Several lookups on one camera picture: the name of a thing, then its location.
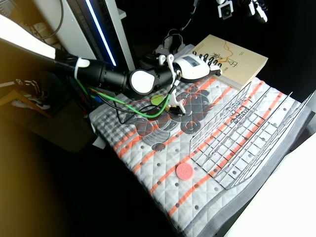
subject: wooden stool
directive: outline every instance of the wooden stool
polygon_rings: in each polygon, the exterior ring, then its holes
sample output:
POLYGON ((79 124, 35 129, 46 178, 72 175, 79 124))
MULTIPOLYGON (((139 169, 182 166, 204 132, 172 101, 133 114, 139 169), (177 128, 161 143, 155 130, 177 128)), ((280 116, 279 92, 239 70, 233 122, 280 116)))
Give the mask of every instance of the wooden stool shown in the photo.
POLYGON ((30 106, 31 108, 33 108, 34 110, 36 110, 37 112, 41 113, 42 115, 44 115, 45 117, 51 119, 52 116, 50 114, 48 114, 47 112, 45 112, 44 110, 42 110, 41 108, 39 108, 36 104, 34 104, 32 101, 28 100, 20 91, 18 91, 17 89, 13 89, 11 90, 7 95, 5 95, 4 97, 2 97, 0 99, 0 106, 4 105, 6 103, 11 102, 12 100, 20 100, 23 103, 27 104, 28 106, 30 106))

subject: led light strip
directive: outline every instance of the led light strip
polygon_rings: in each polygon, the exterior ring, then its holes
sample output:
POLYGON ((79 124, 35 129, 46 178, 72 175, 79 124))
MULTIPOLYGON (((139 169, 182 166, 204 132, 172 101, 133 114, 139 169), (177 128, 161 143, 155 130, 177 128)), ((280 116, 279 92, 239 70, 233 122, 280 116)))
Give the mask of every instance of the led light strip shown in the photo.
POLYGON ((97 19, 95 13, 94 13, 94 10, 93 10, 93 8, 92 8, 92 5, 91 5, 91 3, 90 3, 89 0, 85 0, 85 2, 86 2, 87 5, 88 5, 89 11, 90 11, 90 13, 91 13, 91 15, 92 15, 92 18, 93 18, 93 20, 94 20, 95 25, 96 25, 97 28, 98 28, 99 34, 100 34, 100 36, 101 36, 101 38, 102 38, 102 41, 103 41, 104 46, 105 46, 106 49, 107 49, 107 52, 108 52, 108 54, 109 54, 109 56, 110 56, 110 58, 111 58, 111 61, 112 61, 113 65, 116 66, 117 64, 115 63, 115 60, 114 60, 114 58, 113 58, 113 55, 112 55, 112 53, 111 53, 111 51, 110 51, 110 48, 109 48, 109 46, 108 46, 108 43, 107 43, 107 41, 106 41, 106 39, 105 39, 105 37, 104 37, 104 34, 103 34, 102 30, 101 30, 100 24, 99 24, 99 22, 98 22, 98 19, 97 19))

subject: robotic hand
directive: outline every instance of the robotic hand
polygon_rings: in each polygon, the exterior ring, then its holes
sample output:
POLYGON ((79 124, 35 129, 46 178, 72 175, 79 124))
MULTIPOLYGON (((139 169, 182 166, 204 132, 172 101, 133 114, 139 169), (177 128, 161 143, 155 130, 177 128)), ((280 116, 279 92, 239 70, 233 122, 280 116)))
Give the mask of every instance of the robotic hand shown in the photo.
MULTIPOLYGON (((180 81, 195 82, 207 75, 220 76, 221 65, 214 65, 202 57, 194 54, 184 55, 174 60, 173 55, 159 58, 160 66, 151 70, 135 70, 132 72, 118 72, 101 60, 91 60, 76 57, 55 49, 38 40, 18 24, 0 15, 0 40, 13 44, 21 50, 49 59, 54 67, 75 79, 97 88, 115 93, 123 93, 127 97, 139 100, 163 87, 175 88, 180 81)), ((178 102, 173 89, 168 106, 180 107, 185 113, 182 101, 178 102)))

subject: red circular object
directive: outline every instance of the red circular object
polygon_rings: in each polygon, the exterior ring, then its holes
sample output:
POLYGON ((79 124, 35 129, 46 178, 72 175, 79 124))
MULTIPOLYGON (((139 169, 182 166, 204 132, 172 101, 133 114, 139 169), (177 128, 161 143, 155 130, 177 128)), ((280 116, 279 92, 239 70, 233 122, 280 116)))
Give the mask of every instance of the red circular object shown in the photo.
POLYGON ((193 168, 188 163, 179 164, 176 168, 176 174, 179 179, 188 180, 193 176, 193 168))

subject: white circular joint cover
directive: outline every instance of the white circular joint cover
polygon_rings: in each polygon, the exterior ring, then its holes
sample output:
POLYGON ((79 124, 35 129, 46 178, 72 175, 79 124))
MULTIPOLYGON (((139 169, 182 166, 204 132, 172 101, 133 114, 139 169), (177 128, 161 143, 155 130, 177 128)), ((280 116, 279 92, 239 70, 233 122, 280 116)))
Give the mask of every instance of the white circular joint cover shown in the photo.
POLYGON ((153 89, 155 77, 150 73, 139 70, 132 74, 130 82, 137 92, 145 94, 153 89))

